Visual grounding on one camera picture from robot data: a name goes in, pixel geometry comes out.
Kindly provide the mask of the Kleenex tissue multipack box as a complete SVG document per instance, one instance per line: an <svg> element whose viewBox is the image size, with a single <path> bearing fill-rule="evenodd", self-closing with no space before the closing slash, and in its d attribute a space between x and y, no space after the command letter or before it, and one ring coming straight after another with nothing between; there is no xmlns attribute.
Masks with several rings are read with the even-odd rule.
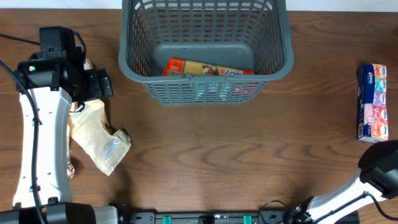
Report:
<svg viewBox="0 0 398 224"><path fill-rule="evenodd" d="M389 139L387 117L387 68L364 63L358 69L357 139L381 142Z"/></svg>

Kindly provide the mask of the grey plastic mesh basket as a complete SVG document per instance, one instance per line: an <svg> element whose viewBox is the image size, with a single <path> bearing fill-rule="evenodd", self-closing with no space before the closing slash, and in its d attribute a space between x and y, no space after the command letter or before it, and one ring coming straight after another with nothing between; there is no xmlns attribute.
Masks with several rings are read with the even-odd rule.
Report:
<svg viewBox="0 0 398 224"><path fill-rule="evenodd" d="M122 10L119 67L165 105L211 104L196 102L197 83L229 83L223 103L245 103L294 65L282 0L123 0ZM254 75L162 76L172 57L252 70ZM256 89L245 95L250 83ZM243 84L239 94L233 93L236 84Z"/></svg>

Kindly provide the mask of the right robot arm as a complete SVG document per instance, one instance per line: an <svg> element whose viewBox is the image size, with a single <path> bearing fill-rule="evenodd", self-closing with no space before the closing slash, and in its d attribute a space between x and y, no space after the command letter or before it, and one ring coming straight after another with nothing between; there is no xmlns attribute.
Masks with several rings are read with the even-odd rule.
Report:
<svg viewBox="0 0 398 224"><path fill-rule="evenodd" d="M386 219L396 217L382 211L379 203L397 197L397 141L377 142L358 162L358 171L335 190L310 197L286 216L286 223L336 223L358 209L374 203Z"/></svg>

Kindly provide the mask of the beige pouch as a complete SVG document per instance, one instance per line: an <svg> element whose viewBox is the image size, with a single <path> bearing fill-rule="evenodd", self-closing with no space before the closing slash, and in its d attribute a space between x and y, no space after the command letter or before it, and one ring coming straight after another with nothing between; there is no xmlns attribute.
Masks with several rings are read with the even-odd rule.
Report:
<svg viewBox="0 0 398 224"><path fill-rule="evenodd" d="M93 64L90 59L86 58L83 63L84 70L91 70L93 69Z"/></svg>

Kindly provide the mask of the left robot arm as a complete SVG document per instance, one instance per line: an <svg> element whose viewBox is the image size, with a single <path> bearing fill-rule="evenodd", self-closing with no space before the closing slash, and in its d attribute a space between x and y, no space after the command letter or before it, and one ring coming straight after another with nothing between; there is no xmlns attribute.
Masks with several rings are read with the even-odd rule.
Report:
<svg viewBox="0 0 398 224"><path fill-rule="evenodd" d="M2 223L117 223L116 207L75 203L67 175L67 124L72 103L113 95L105 69L85 69L86 45L62 26L39 30L40 50L9 75L23 113L22 165L13 208Z"/></svg>

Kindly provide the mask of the orange San Remo spaghetti pack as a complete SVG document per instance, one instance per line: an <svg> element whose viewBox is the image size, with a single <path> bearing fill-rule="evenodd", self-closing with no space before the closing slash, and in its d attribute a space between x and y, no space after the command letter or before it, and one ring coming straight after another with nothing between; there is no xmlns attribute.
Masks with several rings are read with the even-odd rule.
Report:
<svg viewBox="0 0 398 224"><path fill-rule="evenodd" d="M221 65L195 62L172 57L162 72L162 76L227 76L233 75L254 75L252 70L242 70ZM255 83L250 83L245 95L250 94L256 89ZM243 91L243 84L236 84L233 93L239 94Z"/></svg>

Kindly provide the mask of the light teal wipes packet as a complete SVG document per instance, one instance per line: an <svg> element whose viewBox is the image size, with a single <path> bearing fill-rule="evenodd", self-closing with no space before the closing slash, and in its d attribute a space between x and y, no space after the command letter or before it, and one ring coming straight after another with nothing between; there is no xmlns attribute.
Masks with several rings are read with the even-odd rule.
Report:
<svg viewBox="0 0 398 224"><path fill-rule="evenodd" d="M229 83L197 83L195 100L197 103L226 102L231 85Z"/></svg>

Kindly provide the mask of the kraft paper zip pouch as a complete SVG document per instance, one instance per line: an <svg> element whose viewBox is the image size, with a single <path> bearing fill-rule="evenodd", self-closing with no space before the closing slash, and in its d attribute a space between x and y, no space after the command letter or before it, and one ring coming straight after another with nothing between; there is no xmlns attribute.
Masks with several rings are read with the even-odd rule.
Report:
<svg viewBox="0 0 398 224"><path fill-rule="evenodd" d="M91 100L70 113L70 136L90 156L96 167L111 175L131 148L131 138L122 130L108 130L104 102Z"/></svg>

